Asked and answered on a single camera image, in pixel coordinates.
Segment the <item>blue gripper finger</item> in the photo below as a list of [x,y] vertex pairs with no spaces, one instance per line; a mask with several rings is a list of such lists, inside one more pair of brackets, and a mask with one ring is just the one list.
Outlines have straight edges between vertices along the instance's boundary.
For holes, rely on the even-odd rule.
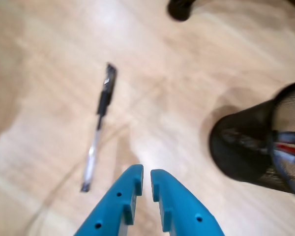
[[163,232],[171,236],[224,235],[210,211],[173,175],[162,169],[152,170],[150,175]]
[[143,190],[143,165],[127,168],[86,218],[77,236],[125,236]]

